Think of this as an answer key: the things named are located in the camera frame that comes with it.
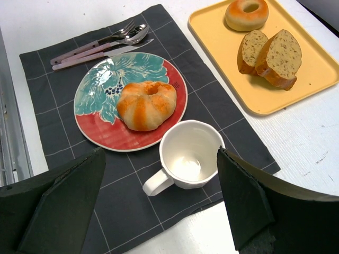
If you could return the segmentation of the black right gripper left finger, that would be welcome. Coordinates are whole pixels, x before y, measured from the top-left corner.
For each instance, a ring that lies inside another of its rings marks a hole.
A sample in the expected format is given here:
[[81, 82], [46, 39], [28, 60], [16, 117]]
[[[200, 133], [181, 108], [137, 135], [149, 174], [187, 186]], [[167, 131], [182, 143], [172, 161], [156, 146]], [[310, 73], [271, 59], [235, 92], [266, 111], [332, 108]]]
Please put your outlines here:
[[104, 171], [96, 148], [1, 187], [1, 253], [80, 253]]

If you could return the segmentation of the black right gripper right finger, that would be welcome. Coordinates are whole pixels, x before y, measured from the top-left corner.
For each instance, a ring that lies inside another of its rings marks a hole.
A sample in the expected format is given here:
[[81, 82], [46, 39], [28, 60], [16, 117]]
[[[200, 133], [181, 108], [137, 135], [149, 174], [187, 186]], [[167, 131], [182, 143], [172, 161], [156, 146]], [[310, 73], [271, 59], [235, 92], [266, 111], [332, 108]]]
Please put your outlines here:
[[338, 197], [286, 182], [224, 148], [222, 195], [239, 253], [338, 253]]

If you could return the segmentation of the orange striped round bread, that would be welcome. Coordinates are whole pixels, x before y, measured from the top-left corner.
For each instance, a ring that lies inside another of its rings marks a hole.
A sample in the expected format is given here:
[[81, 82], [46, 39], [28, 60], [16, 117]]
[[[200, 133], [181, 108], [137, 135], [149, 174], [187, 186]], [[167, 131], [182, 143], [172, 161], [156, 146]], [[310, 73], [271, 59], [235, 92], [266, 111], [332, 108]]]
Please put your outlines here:
[[127, 127], [134, 131], [157, 129], [175, 111], [175, 88], [162, 81], [144, 81], [125, 85], [117, 102], [117, 111]]

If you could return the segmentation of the ring-shaped bagel bread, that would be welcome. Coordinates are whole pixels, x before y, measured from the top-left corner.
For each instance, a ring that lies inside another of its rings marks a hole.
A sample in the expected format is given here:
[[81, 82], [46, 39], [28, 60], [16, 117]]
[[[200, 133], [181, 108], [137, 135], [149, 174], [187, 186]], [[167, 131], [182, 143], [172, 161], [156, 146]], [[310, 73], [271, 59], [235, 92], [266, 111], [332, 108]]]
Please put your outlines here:
[[252, 31], [261, 28], [269, 17], [266, 1], [233, 1], [226, 9], [227, 25], [236, 31]]

